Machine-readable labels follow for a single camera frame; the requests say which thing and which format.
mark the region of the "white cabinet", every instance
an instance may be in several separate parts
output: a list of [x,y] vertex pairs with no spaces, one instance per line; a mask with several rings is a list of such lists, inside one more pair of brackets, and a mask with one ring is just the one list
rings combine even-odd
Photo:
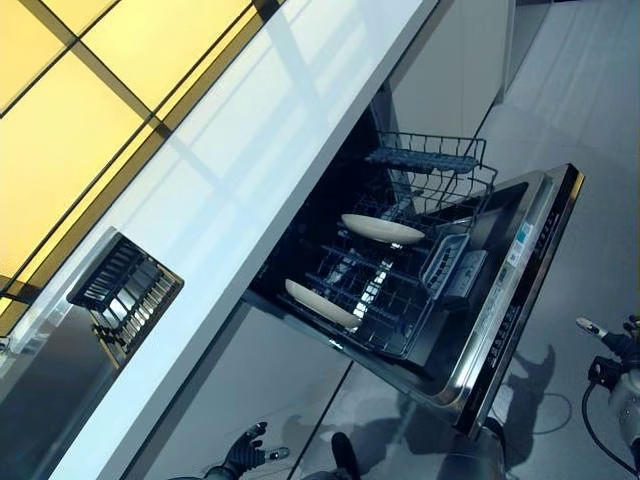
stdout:
[[508,0],[442,0],[389,77],[400,131],[473,136],[503,78]]
[[144,478],[201,477],[260,421],[269,422],[265,447],[287,446],[291,455],[242,478],[285,478],[348,365],[343,355],[251,309]]

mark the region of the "sticker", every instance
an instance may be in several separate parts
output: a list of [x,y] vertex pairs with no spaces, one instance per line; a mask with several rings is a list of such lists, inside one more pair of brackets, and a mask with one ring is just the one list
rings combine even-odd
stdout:
[[518,231],[515,241],[511,248],[509,249],[509,253],[507,254],[507,262],[513,268],[518,266],[518,262],[520,261],[520,257],[524,253],[524,247],[527,242],[527,238],[531,234],[533,230],[533,225],[530,223],[524,222],[520,230]]

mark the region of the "wire rack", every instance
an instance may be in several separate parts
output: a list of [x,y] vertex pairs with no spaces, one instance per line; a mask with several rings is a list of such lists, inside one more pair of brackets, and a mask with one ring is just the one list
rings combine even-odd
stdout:
[[[298,280],[359,317],[362,323],[355,331],[333,324],[288,295],[281,299],[336,335],[405,358],[436,303],[422,278],[431,262],[442,261],[435,257],[443,240],[471,231],[493,192],[497,170],[483,164],[482,139],[380,132],[379,140],[380,146],[364,160],[388,175],[366,183],[352,210],[344,213],[411,226],[425,234],[424,240],[385,244],[361,237],[338,221],[334,241],[316,247],[322,250],[322,261]],[[444,272],[439,290],[455,266],[451,263]]]
[[81,275],[67,300],[89,311],[93,333],[120,368],[182,285],[179,277],[118,233]]

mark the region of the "white countertop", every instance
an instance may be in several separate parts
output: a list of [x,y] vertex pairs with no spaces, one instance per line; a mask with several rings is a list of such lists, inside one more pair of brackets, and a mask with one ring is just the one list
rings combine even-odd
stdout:
[[51,478],[120,477],[436,4],[288,0],[94,227],[30,315],[109,227],[185,285]]

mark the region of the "window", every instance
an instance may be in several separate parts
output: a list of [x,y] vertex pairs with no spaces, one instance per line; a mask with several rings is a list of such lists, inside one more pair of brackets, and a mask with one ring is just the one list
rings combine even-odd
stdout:
[[282,2],[0,2],[0,336]]

